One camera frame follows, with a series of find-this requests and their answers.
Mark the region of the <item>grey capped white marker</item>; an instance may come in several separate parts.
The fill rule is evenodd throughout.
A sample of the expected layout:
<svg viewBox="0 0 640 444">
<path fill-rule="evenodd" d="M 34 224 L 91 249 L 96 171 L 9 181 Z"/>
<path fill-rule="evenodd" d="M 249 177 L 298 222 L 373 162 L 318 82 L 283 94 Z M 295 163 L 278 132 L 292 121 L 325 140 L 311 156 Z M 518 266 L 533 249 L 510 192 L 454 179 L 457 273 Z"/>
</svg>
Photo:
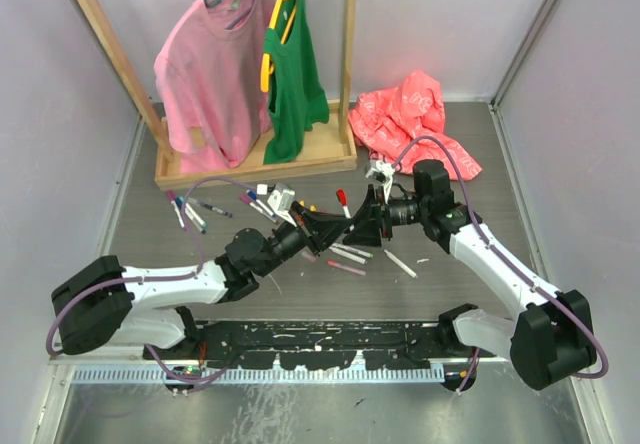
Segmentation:
<svg viewBox="0 0 640 444">
<path fill-rule="evenodd" d="M 364 257 L 358 256 L 356 254 L 353 254 L 349 251 L 346 251 L 344 249 L 341 248 L 337 248 L 335 246 L 331 246 L 329 247 L 329 250 L 331 250 L 333 253 L 340 255 L 346 259 L 349 259 L 353 262 L 359 263 L 359 264 L 366 264 L 366 259 Z"/>
</svg>

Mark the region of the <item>green capped marker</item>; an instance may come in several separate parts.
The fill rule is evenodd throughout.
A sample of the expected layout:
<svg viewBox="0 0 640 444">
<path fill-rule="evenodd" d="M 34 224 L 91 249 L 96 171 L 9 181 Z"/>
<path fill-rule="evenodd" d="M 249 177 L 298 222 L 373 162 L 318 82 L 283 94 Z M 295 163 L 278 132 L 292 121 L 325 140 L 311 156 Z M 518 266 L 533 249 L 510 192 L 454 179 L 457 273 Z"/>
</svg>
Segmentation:
<svg viewBox="0 0 640 444">
<path fill-rule="evenodd" d="M 357 249 L 351 246 L 346 246 L 346 245 L 338 245 L 336 244 L 336 247 L 339 247 L 347 252 L 353 253 L 353 254 L 357 254 L 359 256 L 362 256 L 364 258 L 373 258 L 374 255 L 371 252 L 365 251 L 365 250 L 361 250 L 361 249 Z"/>
</svg>

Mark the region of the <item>clear pink pen cap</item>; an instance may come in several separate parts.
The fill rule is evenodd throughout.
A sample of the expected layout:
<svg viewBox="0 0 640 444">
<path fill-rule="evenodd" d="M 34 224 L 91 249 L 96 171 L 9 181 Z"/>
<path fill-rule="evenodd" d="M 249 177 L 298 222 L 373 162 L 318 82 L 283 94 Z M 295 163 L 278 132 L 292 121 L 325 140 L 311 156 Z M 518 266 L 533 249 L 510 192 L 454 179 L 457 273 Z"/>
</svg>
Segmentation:
<svg viewBox="0 0 640 444">
<path fill-rule="evenodd" d="M 315 263 L 317 261 L 317 258 L 314 255 L 308 253 L 307 251 L 302 251 L 301 256 L 310 262 Z"/>
</svg>

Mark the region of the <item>red capped marker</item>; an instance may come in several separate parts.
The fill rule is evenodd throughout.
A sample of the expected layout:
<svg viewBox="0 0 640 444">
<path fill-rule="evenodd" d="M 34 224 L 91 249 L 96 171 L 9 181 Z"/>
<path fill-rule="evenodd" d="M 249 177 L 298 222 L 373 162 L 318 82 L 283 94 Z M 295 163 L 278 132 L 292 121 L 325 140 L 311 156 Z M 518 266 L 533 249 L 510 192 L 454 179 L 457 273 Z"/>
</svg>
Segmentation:
<svg viewBox="0 0 640 444">
<path fill-rule="evenodd" d="M 346 196 L 345 191 L 343 189 L 338 189 L 336 191 L 336 197 L 337 197 L 337 199 L 338 199 L 338 201 L 339 201 L 339 203 L 341 205 L 341 208 L 342 208 L 344 216 L 347 219 L 351 219 L 352 216 L 351 216 L 351 212 L 349 210 L 348 200 L 347 200 L 347 196 Z"/>
</svg>

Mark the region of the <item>pink pen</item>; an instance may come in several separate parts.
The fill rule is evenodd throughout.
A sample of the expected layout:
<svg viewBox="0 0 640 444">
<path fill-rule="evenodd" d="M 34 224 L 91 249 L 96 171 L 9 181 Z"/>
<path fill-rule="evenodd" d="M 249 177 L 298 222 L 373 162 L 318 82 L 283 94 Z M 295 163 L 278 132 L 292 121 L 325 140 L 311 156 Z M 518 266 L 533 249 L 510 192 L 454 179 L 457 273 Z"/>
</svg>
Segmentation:
<svg viewBox="0 0 640 444">
<path fill-rule="evenodd" d="M 365 276 L 366 275 L 366 271 L 362 270 L 362 269 L 357 269 L 351 266 L 348 266 L 346 264 L 342 264 L 333 260 L 327 260 L 326 263 L 331 266 L 332 268 L 335 269 L 340 269 L 342 271 L 345 272 L 349 272 L 355 275 L 360 275 L 360 276 Z"/>
</svg>

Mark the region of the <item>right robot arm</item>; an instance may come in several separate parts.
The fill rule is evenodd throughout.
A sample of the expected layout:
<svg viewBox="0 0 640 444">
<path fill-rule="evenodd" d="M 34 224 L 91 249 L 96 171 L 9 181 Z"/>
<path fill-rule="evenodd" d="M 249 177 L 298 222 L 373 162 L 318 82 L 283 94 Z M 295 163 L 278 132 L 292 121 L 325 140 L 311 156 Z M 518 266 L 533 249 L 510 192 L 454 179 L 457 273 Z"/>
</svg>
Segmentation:
<svg viewBox="0 0 640 444">
<path fill-rule="evenodd" d="M 419 224 L 431 241 L 473 271 L 509 312 L 500 318 L 463 304 L 442 313 L 436 330 L 444 354 L 459 358 L 471 348 L 485 350 L 509 360 L 534 390 L 576 376 L 596 362 L 586 297 L 576 290 L 560 291 L 515 258 L 474 211 L 456 201 L 442 162 L 418 162 L 413 189 L 399 197 L 391 194 L 391 164 L 372 160 L 365 175 L 372 182 L 346 244 L 379 247 L 395 227 Z"/>
</svg>

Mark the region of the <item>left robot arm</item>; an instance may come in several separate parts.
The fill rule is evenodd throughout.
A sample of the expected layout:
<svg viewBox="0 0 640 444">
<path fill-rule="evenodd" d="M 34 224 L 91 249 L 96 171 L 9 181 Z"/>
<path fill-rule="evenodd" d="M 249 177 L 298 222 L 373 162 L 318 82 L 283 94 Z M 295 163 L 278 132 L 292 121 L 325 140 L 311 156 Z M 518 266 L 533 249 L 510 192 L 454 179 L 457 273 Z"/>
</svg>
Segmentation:
<svg viewBox="0 0 640 444">
<path fill-rule="evenodd" d="M 244 228 L 222 255 L 195 266 L 143 269 L 101 256 L 52 292 L 55 318 L 47 352 L 81 355 L 119 343 L 151 345 L 178 360 L 191 359 L 200 336 L 185 306 L 239 301 L 258 289 L 258 278 L 302 250 L 323 252 L 352 223 L 350 217 L 294 202 L 288 220 L 271 235 Z"/>
</svg>

